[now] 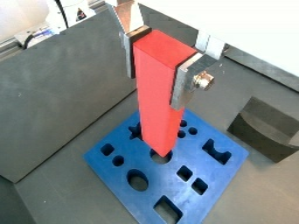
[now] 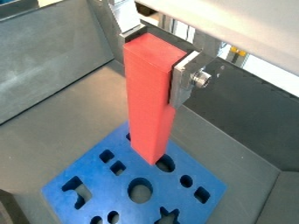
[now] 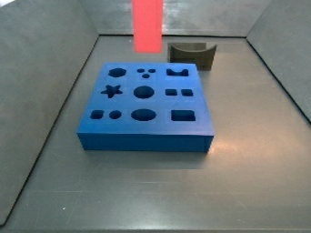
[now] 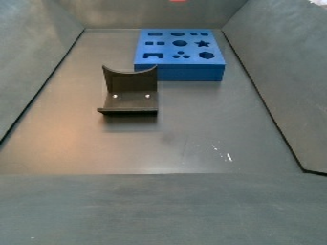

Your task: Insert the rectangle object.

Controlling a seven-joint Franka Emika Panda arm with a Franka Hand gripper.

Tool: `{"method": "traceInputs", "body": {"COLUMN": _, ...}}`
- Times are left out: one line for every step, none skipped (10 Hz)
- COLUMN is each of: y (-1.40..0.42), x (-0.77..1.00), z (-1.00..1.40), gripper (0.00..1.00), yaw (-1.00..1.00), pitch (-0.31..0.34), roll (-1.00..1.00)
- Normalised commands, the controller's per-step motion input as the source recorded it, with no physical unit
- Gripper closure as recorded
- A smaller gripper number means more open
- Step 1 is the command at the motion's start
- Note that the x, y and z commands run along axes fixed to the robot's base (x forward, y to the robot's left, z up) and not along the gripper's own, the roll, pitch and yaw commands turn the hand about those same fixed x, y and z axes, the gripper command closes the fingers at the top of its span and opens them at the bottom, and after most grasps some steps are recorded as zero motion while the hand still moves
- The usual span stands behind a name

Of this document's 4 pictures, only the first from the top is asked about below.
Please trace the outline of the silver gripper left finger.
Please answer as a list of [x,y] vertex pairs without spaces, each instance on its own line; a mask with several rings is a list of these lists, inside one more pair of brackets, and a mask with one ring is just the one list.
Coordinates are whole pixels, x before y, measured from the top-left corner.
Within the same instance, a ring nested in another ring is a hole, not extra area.
[[144,24],[137,2],[107,2],[107,8],[116,21],[121,44],[125,49],[127,76],[133,79],[136,77],[133,43],[144,37],[152,29]]

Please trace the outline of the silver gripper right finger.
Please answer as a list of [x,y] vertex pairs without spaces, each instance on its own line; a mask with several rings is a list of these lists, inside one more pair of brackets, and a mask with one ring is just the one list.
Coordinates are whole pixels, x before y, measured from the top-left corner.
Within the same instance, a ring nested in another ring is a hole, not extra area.
[[217,62],[223,55],[225,42],[199,31],[195,42],[195,54],[189,56],[175,70],[169,104],[180,110],[192,98],[193,91],[200,88],[208,90],[215,78],[207,69]]

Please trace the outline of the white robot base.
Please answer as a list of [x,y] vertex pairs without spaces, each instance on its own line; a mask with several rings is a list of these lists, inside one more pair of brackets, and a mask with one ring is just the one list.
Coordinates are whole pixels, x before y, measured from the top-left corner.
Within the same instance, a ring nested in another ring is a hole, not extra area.
[[45,0],[45,3],[49,9],[45,22],[55,33],[96,15],[88,0]]

